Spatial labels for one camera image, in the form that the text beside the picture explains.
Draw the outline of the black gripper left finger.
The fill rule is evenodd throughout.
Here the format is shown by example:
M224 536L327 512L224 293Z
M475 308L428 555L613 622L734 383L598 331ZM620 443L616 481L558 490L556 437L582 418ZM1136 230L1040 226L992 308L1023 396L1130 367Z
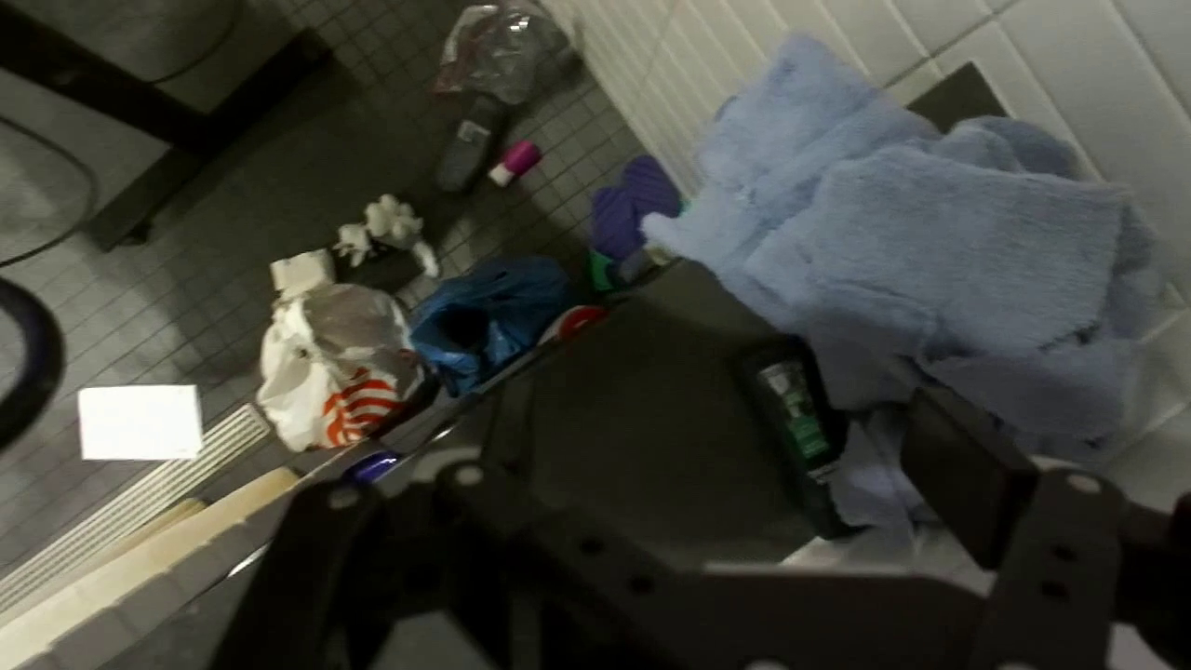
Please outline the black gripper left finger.
M641 546L487 462L393 494L337 476L291 499L212 670L376 670L422 613L494 670L692 670L662 583Z

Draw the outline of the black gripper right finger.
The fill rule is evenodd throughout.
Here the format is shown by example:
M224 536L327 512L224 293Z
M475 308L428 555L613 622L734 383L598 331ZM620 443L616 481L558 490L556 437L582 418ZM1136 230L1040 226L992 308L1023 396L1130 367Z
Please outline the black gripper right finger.
M980 664L1105 670L1111 630L1130 624L1157 659L1188 670L1188 499L1152 509L1087 470L1042 470L937 387L909 401L903 474L959 546L992 568Z

